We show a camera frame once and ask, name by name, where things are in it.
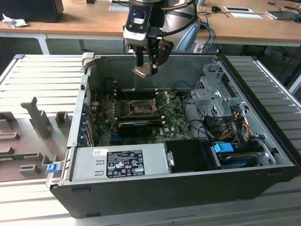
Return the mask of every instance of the computer case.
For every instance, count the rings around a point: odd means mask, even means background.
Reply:
[[[62,0],[0,0],[0,18],[56,23],[63,10]]]

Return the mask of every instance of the table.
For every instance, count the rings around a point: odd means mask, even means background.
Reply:
[[[208,18],[210,28],[215,31],[215,43],[223,44],[248,44],[248,45],[274,45],[274,46],[299,46],[301,44],[301,24],[293,21],[273,21],[265,14],[265,11],[278,11],[278,8],[267,4],[267,0],[212,0],[223,13],[212,13]],[[297,7],[297,3],[289,1],[276,1],[282,10],[284,6]],[[235,18],[224,6],[250,8],[254,13],[259,14],[263,19]],[[201,7],[198,11],[210,11],[211,4]]]
[[[211,0],[223,6],[247,7],[255,13],[277,8],[267,4],[265,0]],[[284,6],[296,7],[297,3],[277,1]],[[123,40],[122,26],[127,20],[127,12],[109,11],[109,2],[86,4],[86,1],[63,0],[64,13],[58,23],[30,22],[28,27],[11,29],[0,25],[0,36],[38,39],[43,54],[49,54],[46,39],[79,39],[79,40]],[[211,5],[198,7],[198,10],[211,10]],[[273,21],[268,15],[260,15],[263,19],[234,18],[222,13],[211,14],[209,24],[216,34],[215,43],[299,46],[301,43],[301,24],[293,21]],[[197,41],[208,38],[206,30],[200,30]]]

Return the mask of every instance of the warning label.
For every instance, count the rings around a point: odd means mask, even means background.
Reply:
[[[108,152],[107,164],[108,178],[144,175],[142,150]]]

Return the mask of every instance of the blue cable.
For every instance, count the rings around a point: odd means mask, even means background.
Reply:
[[[213,33],[212,33],[212,30],[206,25],[206,24],[203,24],[203,23],[201,23],[205,28],[207,28],[208,29],[208,31],[210,32],[210,35],[211,35],[211,44],[210,44],[210,47],[209,47],[209,49],[208,49],[208,51],[207,51],[207,53],[209,53],[209,51],[210,51],[210,49],[211,49],[211,47],[213,46]]]

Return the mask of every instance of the blue latch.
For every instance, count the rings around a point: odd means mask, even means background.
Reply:
[[[230,143],[217,143],[213,147],[216,153],[234,152],[233,147]]]
[[[60,164],[52,163],[47,166],[47,173],[59,173],[60,172]]]

